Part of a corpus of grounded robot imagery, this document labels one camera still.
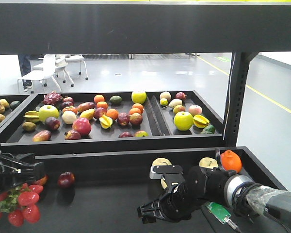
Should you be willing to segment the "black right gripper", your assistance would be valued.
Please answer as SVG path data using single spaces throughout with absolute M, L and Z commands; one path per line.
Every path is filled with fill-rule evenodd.
M 191 213 L 207 202 L 206 185 L 201 182 L 184 182 L 160 199 L 137 208 L 142 224 L 156 223 L 158 218 L 169 222 L 190 219 Z

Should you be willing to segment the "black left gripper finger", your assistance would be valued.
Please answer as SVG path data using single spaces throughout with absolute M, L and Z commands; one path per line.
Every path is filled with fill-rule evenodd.
M 26 154 L 11 154 L 2 153 L 0 154 L 0 161 L 3 163 L 29 163 L 33 164 L 35 162 L 35 156 L 33 153 Z
M 1 165 L 0 168 L 0 189 L 12 189 L 24 183 L 35 182 L 45 176 L 44 162 Z

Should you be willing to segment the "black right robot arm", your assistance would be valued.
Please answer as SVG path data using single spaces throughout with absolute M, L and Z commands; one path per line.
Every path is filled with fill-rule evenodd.
M 267 217 L 291 233 L 291 192 L 255 183 L 234 170 L 194 166 L 187 178 L 178 165 L 152 166 L 150 178 L 167 184 L 164 193 L 154 201 L 138 207 L 143 223 L 157 219 L 179 222 L 206 203 L 215 202 L 232 209 L 244 218 Z

